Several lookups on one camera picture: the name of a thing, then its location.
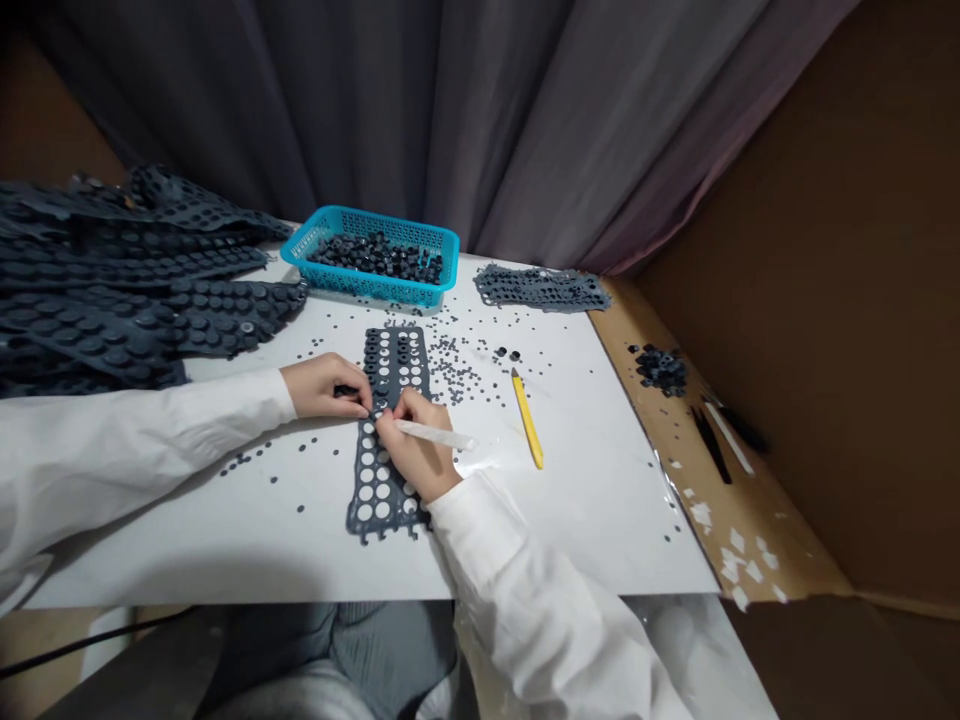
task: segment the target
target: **person's left hand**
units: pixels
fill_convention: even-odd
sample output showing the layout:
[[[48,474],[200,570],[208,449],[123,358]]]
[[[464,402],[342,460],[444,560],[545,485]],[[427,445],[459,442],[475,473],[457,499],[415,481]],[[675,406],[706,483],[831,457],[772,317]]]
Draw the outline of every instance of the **person's left hand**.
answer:
[[[356,365],[336,353],[280,368],[297,417],[365,418],[373,410],[370,381]],[[338,385],[356,390],[334,397]]]

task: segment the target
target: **blue basket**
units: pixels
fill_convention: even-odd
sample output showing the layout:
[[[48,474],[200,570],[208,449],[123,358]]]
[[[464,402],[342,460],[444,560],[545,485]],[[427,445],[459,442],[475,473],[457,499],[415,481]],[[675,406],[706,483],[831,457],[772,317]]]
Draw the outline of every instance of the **blue basket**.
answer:
[[[307,260],[307,256],[317,249],[321,241],[338,233],[367,235],[378,231],[383,232],[390,245],[414,245],[432,255],[439,252],[443,258],[440,284],[426,285]],[[300,274],[313,287],[433,307],[439,305],[443,293],[457,283],[460,238],[455,232],[434,225],[398,220],[339,205],[325,205],[311,215],[280,248],[280,257],[299,268]]]

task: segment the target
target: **white sleeve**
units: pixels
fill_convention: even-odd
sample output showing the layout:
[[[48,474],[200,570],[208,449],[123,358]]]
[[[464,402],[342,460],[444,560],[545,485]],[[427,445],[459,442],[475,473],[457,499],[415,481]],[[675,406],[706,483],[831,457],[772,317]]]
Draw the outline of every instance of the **white sleeve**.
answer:
[[[480,642],[533,720],[690,718],[637,617],[530,537],[485,475],[427,509]]]
[[[0,401],[0,601],[44,548],[143,507],[295,417],[279,370]]]

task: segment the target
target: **white table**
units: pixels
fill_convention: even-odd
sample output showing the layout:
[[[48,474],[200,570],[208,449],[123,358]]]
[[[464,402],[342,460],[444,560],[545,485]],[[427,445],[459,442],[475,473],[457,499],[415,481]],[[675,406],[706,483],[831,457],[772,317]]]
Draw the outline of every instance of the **white table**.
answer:
[[[450,409],[454,427],[481,442],[459,456],[462,473],[485,469],[508,489],[534,533],[620,595],[717,592],[587,315],[483,305],[472,278],[487,262],[461,256],[459,282],[433,314],[388,314],[378,301],[311,297],[270,342],[230,362],[189,360],[188,374],[208,380],[311,352],[359,360],[367,328],[416,321],[427,345],[438,335],[455,338],[464,348],[461,365],[482,377],[484,392],[471,383]],[[296,277],[277,261],[246,279]],[[323,341],[314,347],[314,339]],[[513,363],[493,362],[500,346],[521,353],[516,366],[531,396],[542,471],[504,374]],[[431,388],[448,390],[432,363]],[[366,547],[347,533],[356,436],[354,422],[299,421],[259,438],[241,449],[251,462],[231,471],[231,455],[144,511],[61,543],[52,575],[27,607],[453,597],[432,533],[414,541],[401,529],[383,541],[371,536]]]

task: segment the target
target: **gray curtain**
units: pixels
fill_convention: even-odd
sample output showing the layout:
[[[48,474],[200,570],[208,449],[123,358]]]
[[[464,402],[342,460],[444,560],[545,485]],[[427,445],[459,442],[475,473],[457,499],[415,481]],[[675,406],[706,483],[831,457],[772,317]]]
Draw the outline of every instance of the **gray curtain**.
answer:
[[[128,165],[305,219],[626,270],[856,0],[63,0],[31,27]]]

